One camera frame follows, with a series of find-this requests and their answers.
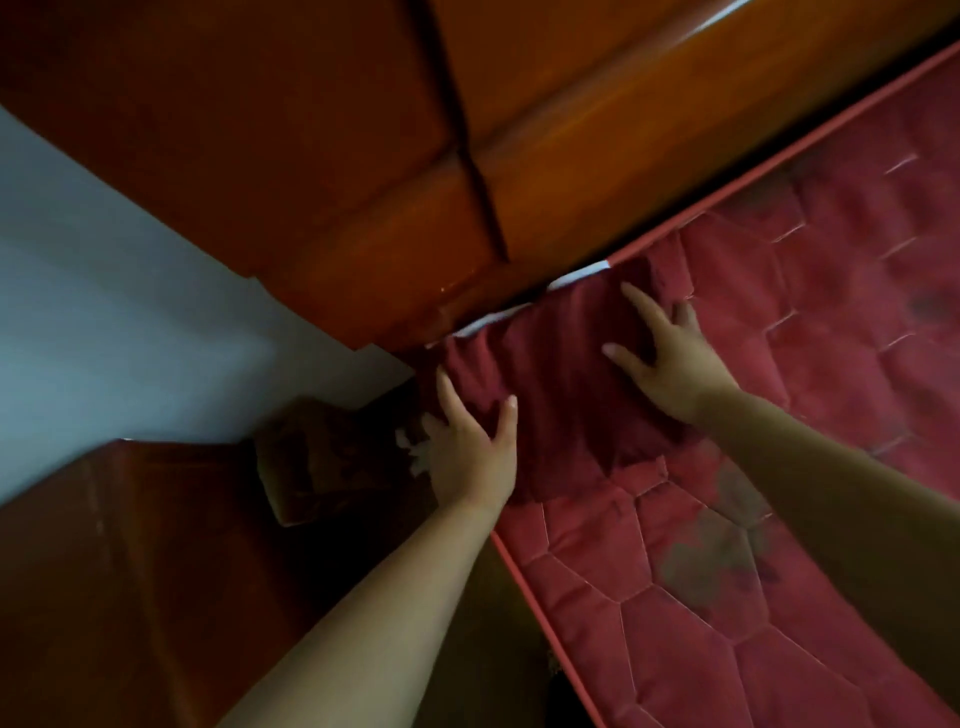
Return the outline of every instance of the forearm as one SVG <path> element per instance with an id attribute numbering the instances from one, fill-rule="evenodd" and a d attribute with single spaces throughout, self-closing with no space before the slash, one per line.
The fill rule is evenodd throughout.
<path id="1" fill-rule="evenodd" d="M 866 621 L 960 708 L 957 504 L 743 393 L 712 402 L 698 425 Z"/>
<path id="2" fill-rule="evenodd" d="M 408 726 L 495 514 L 438 510 L 230 713 L 229 728 Z"/>

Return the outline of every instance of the red cloth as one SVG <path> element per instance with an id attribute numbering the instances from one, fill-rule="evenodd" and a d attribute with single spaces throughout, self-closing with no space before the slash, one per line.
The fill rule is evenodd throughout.
<path id="1" fill-rule="evenodd" d="M 615 470 L 689 439 L 600 352 L 623 344 L 652 361 L 649 329 L 620 292 L 628 280 L 659 298 L 650 264 L 635 258 L 544 295 L 510 319 L 434 347 L 470 412 L 493 435 L 499 404 L 519 400 L 514 502 L 582 490 Z M 428 411 L 439 413 L 434 371 L 421 373 Z"/>
<path id="2" fill-rule="evenodd" d="M 744 389 L 960 499 L 955 51 L 643 252 Z M 960 728 L 709 440 L 495 540 L 598 726 Z"/>

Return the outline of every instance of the wooden headboard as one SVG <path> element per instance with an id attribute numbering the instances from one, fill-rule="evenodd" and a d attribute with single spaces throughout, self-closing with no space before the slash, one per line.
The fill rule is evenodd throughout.
<path id="1" fill-rule="evenodd" d="M 0 103 L 348 346 L 585 261 L 960 0 L 11 0 Z"/>

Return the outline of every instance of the white wall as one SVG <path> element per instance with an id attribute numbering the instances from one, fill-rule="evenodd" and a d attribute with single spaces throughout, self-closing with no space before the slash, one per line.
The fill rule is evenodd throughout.
<path id="1" fill-rule="evenodd" d="M 297 394 L 357 407 L 409 375 L 307 324 L 0 109 L 0 501 L 113 438 L 232 441 Z"/>

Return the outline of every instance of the hand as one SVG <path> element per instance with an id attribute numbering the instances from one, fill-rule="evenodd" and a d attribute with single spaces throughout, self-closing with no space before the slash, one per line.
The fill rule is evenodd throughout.
<path id="1" fill-rule="evenodd" d="M 740 390 L 700 332 L 697 314 L 689 302 L 677 306 L 674 324 L 657 302 L 636 286 L 623 283 L 621 290 L 653 333 L 657 363 L 648 366 L 619 344 L 604 344 L 603 353 L 653 404 L 677 420 L 697 425 L 716 395 Z"/>
<path id="2" fill-rule="evenodd" d="M 423 415 L 437 501 L 441 507 L 476 506 L 496 519 L 516 483 L 516 397 L 500 405 L 496 436 L 491 440 L 467 412 L 443 369 L 437 370 L 437 395 L 449 425 Z"/>

